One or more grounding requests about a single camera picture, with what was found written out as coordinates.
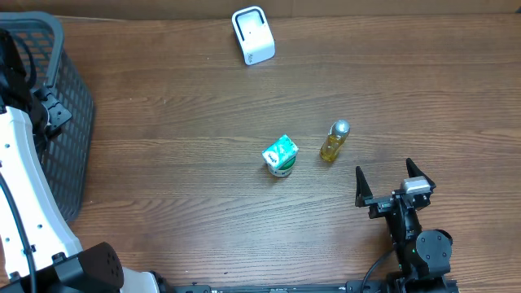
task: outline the small carton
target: small carton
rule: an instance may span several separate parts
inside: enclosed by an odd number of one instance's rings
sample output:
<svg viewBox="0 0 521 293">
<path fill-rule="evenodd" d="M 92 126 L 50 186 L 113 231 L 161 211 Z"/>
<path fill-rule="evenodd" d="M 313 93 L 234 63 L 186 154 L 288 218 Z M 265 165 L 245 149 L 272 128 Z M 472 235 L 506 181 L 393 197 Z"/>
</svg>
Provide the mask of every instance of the small carton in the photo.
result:
<svg viewBox="0 0 521 293">
<path fill-rule="evenodd" d="M 299 147 L 284 134 L 262 152 L 262 157 L 274 176 L 285 177 L 293 170 L 298 152 Z"/>
</svg>

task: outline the cable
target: cable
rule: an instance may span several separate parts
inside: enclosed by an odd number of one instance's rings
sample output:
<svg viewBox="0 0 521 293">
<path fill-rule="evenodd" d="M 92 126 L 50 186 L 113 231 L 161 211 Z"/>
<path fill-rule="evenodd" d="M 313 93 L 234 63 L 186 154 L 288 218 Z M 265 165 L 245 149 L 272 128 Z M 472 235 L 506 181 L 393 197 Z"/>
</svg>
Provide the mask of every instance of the cable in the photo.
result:
<svg viewBox="0 0 521 293">
<path fill-rule="evenodd" d="M 27 46 L 27 44 L 24 42 L 24 39 L 21 37 L 16 36 L 15 34 L 12 34 L 11 37 L 18 42 L 19 45 L 21 45 L 27 56 L 29 57 L 29 66 L 31 68 L 31 72 L 29 73 L 29 79 L 27 80 L 27 86 L 29 89 L 32 89 L 36 85 L 37 81 L 37 73 L 36 73 L 36 65 L 34 64 L 33 54 L 31 53 L 31 50 Z"/>
<path fill-rule="evenodd" d="M 394 249 L 387 251 L 382 256 L 380 256 L 380 258 L 378 260 L 375 261 L 375 263 L 367 271 L 366 276 L 364 277 L 364 280 L 361 282 L 360 293 L 364 293 L 364 288 L 366 287 L 367 280 L 373 273 L 374 269 L 376 269 L 380 264 L 382 264 L 393 252 L 394 252 Z"/>
<path fill-rule="evenodd" d="M 403 207 L 401 206 L 401 201 L 398 200 L 396 202 L 396 204 L 398 205 L 398 207 L 400 207 L 400 220 L 401 220 L 401 230 L 403 231 L 403 236 L 401 241 L 405 242 L 405 240 L 407 239 L 407 227 L 405 226 L 405 213 L 404 213 L 404 209 Z"/>
<path fill-rule="evenodd" d="M 24 246 L 25 256 L 27 257 L 27 264 L 29 266 L 29 277 L 31 279 L 31 293 L 37 293 L 36 265 L 34 264 L 33 248 L 29 244 L 27 234 L 25 233 L 24 224 L 22 223 L 22 219 L 18 213 L 15 200 L 13 199 L 13 195 L 11 194 L 9 186 L 7 186 L 7 183 L 2 176 L 2 173 L 0 173 L 0 186 L 2 186 L 3 193 L 6 195 L 9 208 L 11 208 L 13 218 L 15 218 L 16 229 L 18 229 L 18 234 L 20 235 L 22 245 Z"/>
</svg>

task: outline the black wire basket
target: black wire basket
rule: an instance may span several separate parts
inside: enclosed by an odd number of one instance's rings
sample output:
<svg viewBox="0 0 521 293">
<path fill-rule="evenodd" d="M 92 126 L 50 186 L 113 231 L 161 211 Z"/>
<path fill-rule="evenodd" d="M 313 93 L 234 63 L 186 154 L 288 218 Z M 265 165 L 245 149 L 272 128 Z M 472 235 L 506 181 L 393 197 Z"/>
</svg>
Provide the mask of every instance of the black wire basket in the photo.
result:
<svg viewBox="0 0 521 293">
<path fill-rule="evenodd" d="M 54 16 L 44 12 L 0 13 L 0 28 L 28 46 L 37 71 L 34 89 L 47 88 L 72 113 L 61 134 L 38 153 L 58 209 L 66 221 L 72 221 L 78 216 L 85 189 L 94 123 L 92 96 L 63 49 L 63 29 Z M 29 72 L 28 52 L 21 47 L 18 51 Z"/>
</svg>

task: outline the wood grain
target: wood grain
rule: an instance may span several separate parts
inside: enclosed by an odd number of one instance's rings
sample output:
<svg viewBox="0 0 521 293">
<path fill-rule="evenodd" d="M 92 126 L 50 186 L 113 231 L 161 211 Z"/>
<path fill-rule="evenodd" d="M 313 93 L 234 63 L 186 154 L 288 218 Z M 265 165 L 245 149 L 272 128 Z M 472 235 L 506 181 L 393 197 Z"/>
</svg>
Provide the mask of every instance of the wood grain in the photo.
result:
<svg viewBox="0 0 521 293">
<path fill-rule="evenodd" d="M 23 11 L 24 8 L 20 4 L 19 0 L 3 0 L 0 3 L 0 12 L 15 12 Z"/>
<path fill-rule="evenodd" d="M 419 213 L 454 237 L 462 292 L 521 291 L 521 18 L 282 19 L 275 58 L 246 67 L 228 20 L 65 24 L 97 106 L 84 247 L 173 284 L 362 278 L 390 247 L 354 207 L 354 169 L 385 195 L 411 157 L 438 185 Z M 318 157 L 331 123 L 352 132 Z M 261 152 L 287 133 L 294 173 Z M 396 269 L 389 261 L 375 274 Z"/>
<path fill-rule="evenodd" d="M 9 6 L 2 0 L 0 10 Z M 229 19 L 257 5 L 266 16 L 439 15 L 514 13 L 519 0 L 17 0 L 25 11 L 118 20 Z"/>
</svg>

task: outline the bottle cap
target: bottle cap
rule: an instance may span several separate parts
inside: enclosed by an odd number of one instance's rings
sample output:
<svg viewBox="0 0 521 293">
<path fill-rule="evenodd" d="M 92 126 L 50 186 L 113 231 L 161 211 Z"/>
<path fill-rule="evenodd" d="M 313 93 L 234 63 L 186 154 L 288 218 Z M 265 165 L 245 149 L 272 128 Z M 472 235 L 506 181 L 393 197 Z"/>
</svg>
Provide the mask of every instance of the bottle cap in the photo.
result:
<svg viewBox="0 0 521 293">
<path fill-rule="evenodd" d="M 329 130 L 329 135 L 334 134 L 343 138 L 349 134 L 350 130 L 351 127 L 349 126 L 349 122 L 347 122 L 344 119 L 340 119 L 331 126 L 331 129 Z"/>
</svg>

